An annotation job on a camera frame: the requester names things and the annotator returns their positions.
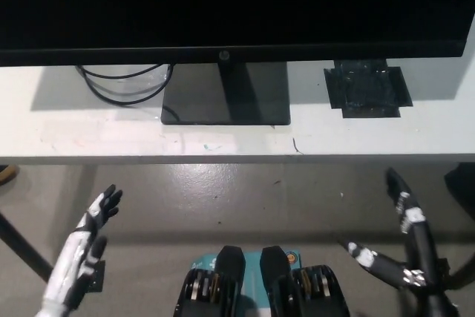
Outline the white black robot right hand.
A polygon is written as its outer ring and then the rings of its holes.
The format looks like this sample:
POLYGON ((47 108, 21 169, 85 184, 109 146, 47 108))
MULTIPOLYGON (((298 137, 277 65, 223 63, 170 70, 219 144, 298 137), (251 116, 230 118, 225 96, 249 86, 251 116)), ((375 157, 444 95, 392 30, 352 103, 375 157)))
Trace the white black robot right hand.
POLYGON ((396 170, 385 172, 387 194, 393 202, 404 236, 406 261, 396 261, 346 238, 338 243, 358 265, 384 283, 412 291, 438 291, 442 286, 438 255, 428 221, 409 185, 396 170))

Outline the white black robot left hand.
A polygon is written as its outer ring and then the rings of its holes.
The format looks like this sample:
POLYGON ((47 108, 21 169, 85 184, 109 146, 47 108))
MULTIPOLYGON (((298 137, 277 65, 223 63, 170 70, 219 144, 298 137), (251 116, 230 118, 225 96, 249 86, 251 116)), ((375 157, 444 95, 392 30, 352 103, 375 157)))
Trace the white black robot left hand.
POLYGON ((118 213, 121 198, 112 184, 87 208, 56 260, 37 317, 69 316, 79 307, 107 245, 99 231, 118 213))

